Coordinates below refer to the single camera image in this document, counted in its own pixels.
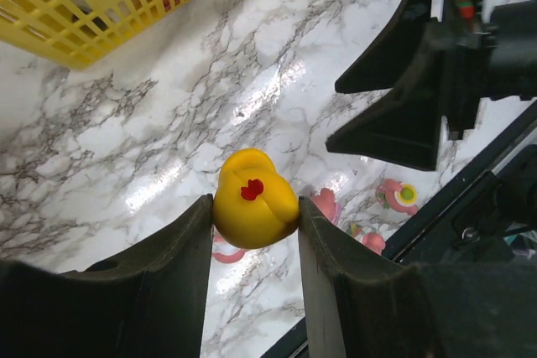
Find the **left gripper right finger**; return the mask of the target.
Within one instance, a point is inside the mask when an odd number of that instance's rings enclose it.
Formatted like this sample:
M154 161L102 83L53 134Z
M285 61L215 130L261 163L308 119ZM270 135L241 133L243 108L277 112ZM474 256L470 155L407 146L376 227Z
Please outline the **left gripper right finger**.
M299 249L312 357L533 357L536 268L401 266L300 199Z

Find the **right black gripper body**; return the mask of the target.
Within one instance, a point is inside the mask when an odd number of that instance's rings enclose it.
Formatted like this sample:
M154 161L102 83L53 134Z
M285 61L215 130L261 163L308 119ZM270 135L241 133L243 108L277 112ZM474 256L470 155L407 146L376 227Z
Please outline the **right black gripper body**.
M446 51L441 89L448 138L461 140L476 125L487 73L497 45L496 29L482 17L483 0L443 0L442 24L452 45Z

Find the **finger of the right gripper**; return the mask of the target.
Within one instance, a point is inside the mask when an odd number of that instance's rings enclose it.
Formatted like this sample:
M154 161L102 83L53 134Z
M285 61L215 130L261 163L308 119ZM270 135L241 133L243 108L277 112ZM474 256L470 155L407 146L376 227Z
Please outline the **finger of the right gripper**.
M412 61L432 0L401 0L392 18L360 57L336 80L337 93L362 93L393 87Z
M445 26L426 24L414 58L393 89L330 135L327 151L436 170L444 56Z

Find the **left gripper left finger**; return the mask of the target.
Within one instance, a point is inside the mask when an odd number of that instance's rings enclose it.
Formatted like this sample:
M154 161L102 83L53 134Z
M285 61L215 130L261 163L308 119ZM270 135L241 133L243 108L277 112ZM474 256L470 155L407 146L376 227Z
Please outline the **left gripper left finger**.
M197 357L213 199L85 271L1 262L4 357Z

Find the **yellow rubber duck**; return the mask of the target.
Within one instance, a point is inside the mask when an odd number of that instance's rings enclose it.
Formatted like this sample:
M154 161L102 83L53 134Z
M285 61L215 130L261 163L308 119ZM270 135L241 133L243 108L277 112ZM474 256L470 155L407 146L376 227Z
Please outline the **yellow rubber duck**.
M263 151L246 148L222 165L214 196L213 224L225 241L259 249L296 231L298 197Z

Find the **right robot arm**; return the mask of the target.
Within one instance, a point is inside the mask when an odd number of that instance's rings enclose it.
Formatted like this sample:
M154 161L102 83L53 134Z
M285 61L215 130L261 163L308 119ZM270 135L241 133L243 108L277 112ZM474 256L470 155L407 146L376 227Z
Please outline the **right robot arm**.
M480 101L536 95L536 2L402 0L360 57L336 80L341 94L384 96L326 140L331 153L422 171L437 165L442 129L461 140Z

